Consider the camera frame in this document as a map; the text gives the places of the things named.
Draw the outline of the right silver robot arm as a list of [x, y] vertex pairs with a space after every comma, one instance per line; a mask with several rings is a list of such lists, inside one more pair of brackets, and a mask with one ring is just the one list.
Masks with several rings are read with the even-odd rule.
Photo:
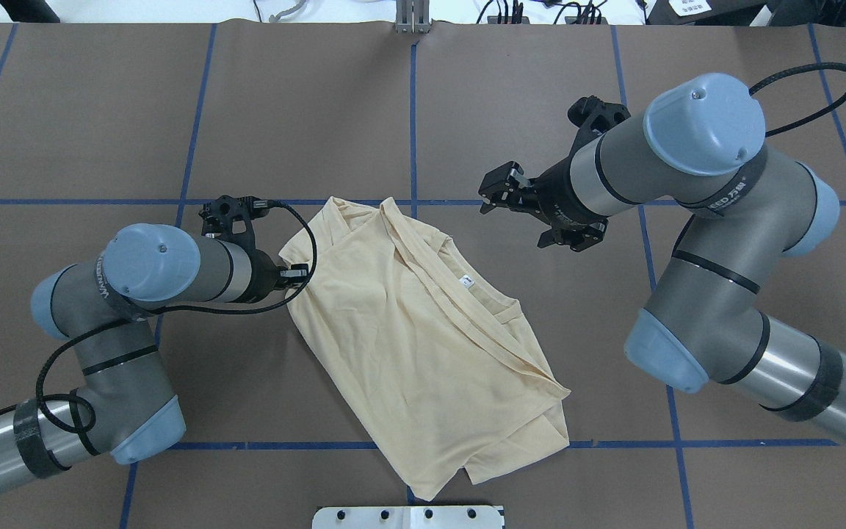
[[567, 157], [530, 178], [509, 161], [487, 172], [481, 214], [504, 208], [547, 225], [538, 247], [587, 250], [609, 218], [669, 197], [690, 214], [669, 264], [628, 335], [638, 368], [695, 394], [732, 387], [787, 422], [812, 422], [846, 443], [846, 354], [755, 308], [780, 259], [825, 241], [835, 191], [770, 147], [755, 87], [706, 73], [637, 116], [594, 96], [568, 111]]

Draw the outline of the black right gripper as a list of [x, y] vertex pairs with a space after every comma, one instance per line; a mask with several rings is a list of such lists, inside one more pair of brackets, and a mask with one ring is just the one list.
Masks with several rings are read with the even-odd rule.
[[608, 219], [595, 214], [577, 197], [570, 174], [571, 158], [564, 158], [530, 179], [517, 161], [507, 161], [487, 172], [479, 187], [480, 214], [497, 208], [536, 215], [550, 230], [541, 232], [538, 248], [563, 245], [582, 252], [604, 240]]

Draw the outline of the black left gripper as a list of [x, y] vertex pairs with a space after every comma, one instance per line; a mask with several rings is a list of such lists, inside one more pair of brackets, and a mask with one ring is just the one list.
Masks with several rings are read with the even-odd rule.
[[306, 262], [291, 267], [279, 267], [272, 258], [260, 250], [249, 252], [250, 282], [246, 288], [246, 302], [256, 303], [271, 292], [285, 291], [288, 287], [307, 284], [312, 277], [312, 267]]

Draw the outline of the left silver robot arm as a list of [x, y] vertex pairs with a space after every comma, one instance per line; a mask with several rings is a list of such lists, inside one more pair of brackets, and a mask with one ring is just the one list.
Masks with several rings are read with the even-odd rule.
[[152, 458], [186, 431], [152, 322], [172, 312], [241, 316], [273, 291], [299, 295], [314, 262], [275, 264], [245, 239], [167, 224], [122, 228], [97, 256], [35, 288], [37, 324], [58, 339], [33, 396], [0, 413], [0, 494], [92, 458]]

